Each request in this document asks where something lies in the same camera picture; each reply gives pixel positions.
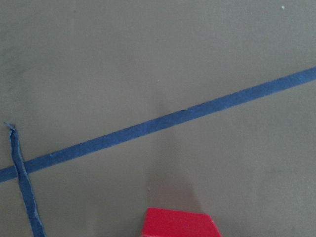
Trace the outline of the red cube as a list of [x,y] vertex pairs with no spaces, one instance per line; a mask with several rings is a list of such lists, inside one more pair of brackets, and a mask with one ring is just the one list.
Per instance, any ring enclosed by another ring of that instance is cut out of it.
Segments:
[[148,208],[142,237],[220,237],[212,219],[201,213]]

